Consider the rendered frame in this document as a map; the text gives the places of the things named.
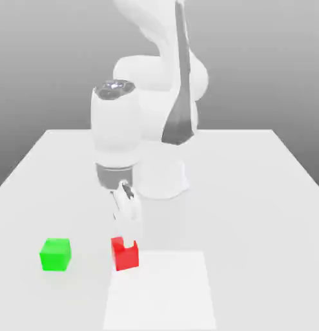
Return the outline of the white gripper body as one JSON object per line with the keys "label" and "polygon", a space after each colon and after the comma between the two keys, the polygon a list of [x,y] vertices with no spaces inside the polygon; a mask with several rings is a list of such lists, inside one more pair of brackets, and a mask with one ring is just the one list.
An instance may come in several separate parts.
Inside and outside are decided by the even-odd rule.
{"label": "white gripper body", "polygon": [[112,193],[117,209],[115,221],[121,234],[141,234],[142,232],[142,207],[141,200],[130,186],[119,186]]}

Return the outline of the small red cube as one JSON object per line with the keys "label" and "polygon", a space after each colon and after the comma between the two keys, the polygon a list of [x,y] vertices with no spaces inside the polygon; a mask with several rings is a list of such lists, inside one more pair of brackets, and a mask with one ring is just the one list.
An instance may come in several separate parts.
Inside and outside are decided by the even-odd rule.
{"label": "small red cube", "polygon": [[136,241],[131,247],[126,248],[123,237],[114,237],[111,238],[111,248],[116,271],[139,266],[139,249]]}

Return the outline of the small green cube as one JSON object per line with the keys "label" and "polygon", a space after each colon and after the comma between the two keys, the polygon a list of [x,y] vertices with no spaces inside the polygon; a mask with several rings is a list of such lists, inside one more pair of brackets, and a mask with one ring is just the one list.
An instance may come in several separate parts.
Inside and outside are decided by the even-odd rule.
{"label": "small green cube", "polygon": [[67,238],[47,238],[39,256],[44,271],[65,272],[72,258],[70,240]]}

